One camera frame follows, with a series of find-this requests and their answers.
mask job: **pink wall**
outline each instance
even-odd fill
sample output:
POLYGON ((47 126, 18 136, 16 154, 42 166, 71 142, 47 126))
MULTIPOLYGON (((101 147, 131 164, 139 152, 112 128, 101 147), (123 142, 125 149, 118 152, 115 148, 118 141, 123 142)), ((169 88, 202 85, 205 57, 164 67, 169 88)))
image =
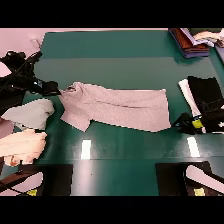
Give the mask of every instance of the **pink wall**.
POLYGON ((46 32, 101 30, 167 30, 167 28, 0 28, 0 57, 8 50, 23 51, 27 56, 36 52, 30 39, 42 42, 46 32))

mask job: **table surface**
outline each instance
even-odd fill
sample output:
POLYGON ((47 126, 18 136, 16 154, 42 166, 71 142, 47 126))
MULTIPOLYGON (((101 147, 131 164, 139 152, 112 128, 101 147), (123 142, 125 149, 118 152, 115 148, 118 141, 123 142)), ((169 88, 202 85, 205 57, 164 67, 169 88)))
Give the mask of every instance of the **table surface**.
MULTIPOLYGON (((47 33, 36 77, 54 80, 60 89, 75 81, 111 89, 166 89, 170 122, 190 108, 178 86, 188 75, 216 77, 224 93, 224 70, 216 51, 206 58, 184 59, 167 31, 47 33)), ((27 93, 24 103, 41 98, 27 93)), ((155 163, 209 161, 224 177, 224 135, 195 135, 200 157, 190 153, 187 134, 170 128, 158 133, 92 121, 81 132, 60 120, 58 96, 48 97, 55 113, 48 119, 47 145, 38 164, 73 163, 71 195, 158 195, 155 163), (91 140, 91 159, 82 160, 82 142, 91 140)), ((3 168, 2 175, 7 173, 3 168)))

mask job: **light gray cloth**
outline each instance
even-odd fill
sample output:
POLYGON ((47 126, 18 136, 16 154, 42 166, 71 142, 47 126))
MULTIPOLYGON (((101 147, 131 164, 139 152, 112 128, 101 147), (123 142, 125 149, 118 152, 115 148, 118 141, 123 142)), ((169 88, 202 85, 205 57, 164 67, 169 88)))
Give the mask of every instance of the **light gray cloth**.
POLYGON ((22 106, 12 107, 1 117, 14 122, 22 130, 23 126, 45 130, 47 118, 53 113, 53 103, 48 99, 39 99, 22 106))
POLYGON ((61 94, 61 119, 81 131, 90 120, 151 132, 170 128, 165 89, 112 90, 75 82, 61 94))

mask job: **black cable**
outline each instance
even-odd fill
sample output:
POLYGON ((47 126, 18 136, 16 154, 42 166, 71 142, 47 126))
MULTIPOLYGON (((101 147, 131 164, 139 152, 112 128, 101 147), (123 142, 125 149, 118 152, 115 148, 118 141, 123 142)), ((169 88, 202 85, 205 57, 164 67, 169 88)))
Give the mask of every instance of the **black cable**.
POLYGON ((0 180, 0 184, 1 184, 2 186, 4 186, 5 188, 9 189, 9 190, 15 191, 15 192, 17 192, 17 193, 19 193, 19 194, 22 194, 22 195, 24 195, 24 196, 31 196, 31 195, 27 194, 26 192, 17 191, 17 190, 15 190, 15 189, 13 189, 13 188, 7 186, 7 185, 4 184, 1 180, 0 180))
POLYGON ((27 59, 26 61, 16 70, 16 72, 12 75, 12 77, 2 86, 2 88, 0 89, 0 92, 4 89, 4 87, 12 80, 12 78, 18 74, 18 72, 23 68, 23 66, 28 62, 28 59, 30 59, 33 55, 39 53, 38 52, 35 52, 33 54, 31 54, 27 59))

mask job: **yellow tag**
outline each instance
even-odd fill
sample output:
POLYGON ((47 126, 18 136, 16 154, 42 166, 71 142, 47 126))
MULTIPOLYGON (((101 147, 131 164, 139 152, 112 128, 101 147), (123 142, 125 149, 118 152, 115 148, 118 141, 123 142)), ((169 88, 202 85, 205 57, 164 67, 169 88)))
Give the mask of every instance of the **yellow tag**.
POLYGON ((203 128, 204 127, 200 120, 192 121, 192 124, 194 125, 195 128, 203 128))
POLYGON ((205 196, 205 191, 203 188, 194 189, 195 196, 205 196))
POLYGON ((37 190, 30 190, 30 191, 27 191, 26 193, 31 196, 37 196, 37 190))

